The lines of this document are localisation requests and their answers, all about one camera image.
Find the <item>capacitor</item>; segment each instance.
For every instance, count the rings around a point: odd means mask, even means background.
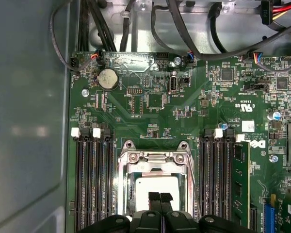
[[[117,88],[119,78],[112,69],[103,69],[98,75],[98,84],[105,91],[112,91]]]
[[[281,119],[281,113],[280,112],[269,112],[267,115],[267,118],[269,120],[280,120]]]
[[[227,130],[228,129],[228,125],[225,123],[219,123],[218,124],[218,128],[222,129],[222,130]]]
[[[271,154],[270,155],[270,162],[271,163],[277,163],[279,160],[278,156],[277,155],[274,155],[274,154]]]

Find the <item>silver metal bracket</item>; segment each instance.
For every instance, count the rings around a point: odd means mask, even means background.
[[[135,11],[150,12],[152,10],[152,1],[137,0],[135,2]]]
[[[121,12],[121,17],[122,18],[128,18],[129,19],[129,24],[130,24],[131,13],[129,11],[122,11]]]
[[[137,150],[134,143],[128,140],[124,143],[121,156],[118,159],[118,208],[119,215],[125,215],[128,187],[128,174],[150,173],[160,169],[162,174],[177,173],[185,177],[185,211],[193,216],[194,192],[196,189],[193,177],[193,158],[190,146],[182,141],[175,151]]]

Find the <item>black cable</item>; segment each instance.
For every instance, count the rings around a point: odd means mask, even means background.
[[[290,6],[290,5],[291,5],[291,2],[280,5],[280,6],[273,6],[273,8],[281,8],[281,7],[286,7],[286,6]]]
[[[212,17],[210,19],[210,33],[211,33],[211,37],[213,39],[214,44],[218,48],[218,50],[221,53],[225,53],[225,52],[227,52],[227,50],[223,47],[223,45],[221,44],[221,41],[219,40],[219,37],[218,37],[218,34],[217,34],[216,20],[217,20],[216,17]]]
[[[255,51],[275,40],[280,38],[281,36],[291,32],[291,26],[287,27],[283,31],[276,33],[273,36],[268,37],[267,39],[260,41],[256,44],[253,44],[249,47],[246,47],[244,49],[227,52],[227,53],[221,53],[221,54],[206,54],[206,53],[200,53],[197,47],[195,46],[185,24],[183,21],[183,18],[180,14],[180,11],[177,6],[177,0],[166,0],[168,4],[169,11],[173,17],[174,24],[183,39],[183,41],[186,43],[186,45],[190,48],[190,50],[193,52],[193,54],[200,60],[223,60],[229,57],[233,56],[239,56],[247,54],[250,51]]]
[[[220,16],[221,10],[222,10],[222,3],[221,2],[214,3],[209,10],[208,19],[210,21],[210,33],[211,33],[213,42],[221,53],[225,53],[227,52],[227,50],[223,47],[223,45],[221,44],[221,41],[219,40],[219,37],[217,34],[217,26],[216,26],[217,17]]]
[[[264,70],[266,70],[268,72],[274,72],[274,73],[286,73],[286,72],[291,71],[291,67],[286,68],[286,69],[277,70],[277,69],[268,68],[268,67],[262,65],[261,63],[257,63],[257,66],[259,66],[260,68],[262,68],[262,69],[264,69]]]
[[[79,17],[79,31],[78,31],[78,43],[77,50],[83,51],[83,15],[84,15],[84,1],[80,1],[80,17]]]
[[[182,54],[182,52],[176,51],[174,49],[172,49],[171,47],[169,47],[168,45],[166,45],[161,39],[160,37],[157,35],[156,31],[155,31],[155,22],[156,22],[156,10],[168,10],[168,6],[153,6],[152,7],[152,11],[151,11],[151,32],[152,32],[152,36],[154,37],[155,41],[162,46],[164,49],[166,49],[168,52],[170,53],[174,53],[174,54]]]
[[[136,0],[129,0],[125,11],[130,12]],[[125,52],[129,36],[129,18],[123,19],[123,36],[120,44],[120,52]]]
[[[61,8],[67,6],[67,5],[68,5],[69,3],[71,3],[72,1],[73,1],[73,0],[68,0],[67,2],[65,2],[65,3],[61,4],[60,6],[58,6],[58,7],[57,7],[53,12],[52,12],[52,14],[51,14],[51,16],[50,16],[50,20],[49,20],[49,32],[50,32],[50,34],[51,34],[52,43],[53,43],[54,49],[55,49],[55,51],[56,51],[56,54],[57,54],[59,60],[64,64],[64,66],[65,66],[66,68],[68,68],[68,69],[70,69],[70,70],[73,70],[73,71],[75,71],[75,72],[80,72],[81,70],[83,70],[85,67],[87,67],[87,66],[91,63],[92,59],[90,58],[90,59],[88,59],[87,61],[85,61],[85,63],[84,63],[81,67],[79,67],[79,68],[72,67],[71,65],[69,65],[69,64],[65,61],[64,57],[62,56],[62,53],[60,52],[60,50],[59,50],[59,48],[58,48],[57,41],[56,41],[56,37],[55,37],[55,31],[54,31],[54,18],[55,18],[55,15],[57,14],[57,12],[58,12]]]
[[[101,24],[101,27],[102,27],[103,31],[105,32],[107,43],[108,43],[108,45],[110,47],[110,50],[113,51],[113,52],[116,52],[116,48],[115,48],[115,44],[114,44],[111,32],[109,30],[109,27],[108,27],[108,25],[106,23],[105,18],[103,17],[103,15],[102,15],[102,13],[101,13],[101,11],[99,9],[99,6],[98,6],[96,0],[89,0],[89,1],[93,6],[94,12],[95,12],[100,24]]]
[[[100,24],[100,21],[99,21],[96,13],[94,11],[94,8],[91,5],[90,0],[86,0],[86,1],[87,1],[88,9],[89,9],[89,11],[90,11],[90,13],[91,13],[91,15],[92,15],[92,17],[94,19],[95,24],[96,24],[96,27],[97,27],[97,30],[98,30],[98,33],[99,33],[99,37],[100,37],[100,39],[102,41],[103,47],[104,47],[104,49],[106,51],[111,51],[109,43],[107,41],[107,37],[106,37],[105,32],[104,32],[104,30],[103,30],[103,28],[102,28],[102,26]]]
[[[86,0],[83,0],[84,16],[83,16],[83,51],[89,51],[89,15]]]
[[[276,21],[273,21],[270,25],[267,25],[267,27],[276,32],[281,32],[282,30],[286,28],[282,26],[281,24],[277,23]]]

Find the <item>red cable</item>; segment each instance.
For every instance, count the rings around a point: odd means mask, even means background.
[[[276,12],[282,12],[282,11],[287,11],[291,9],[291,5],[285,6],[285,7],[280,7],[280,8],[274,8],[273,13]]]

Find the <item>yellow cable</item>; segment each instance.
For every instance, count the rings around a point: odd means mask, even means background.
[[[253,53],[253,57],[254,57],[254,63],[257,64],[258,63],[257,54],[256,53]]]
[[[280,14],[276,15],[273,17],[273,20],[276,20],[278,19],[279,17],[282,17],[285,13],[287,13],[288,11],[284,11],[284,12],[281,12]]]

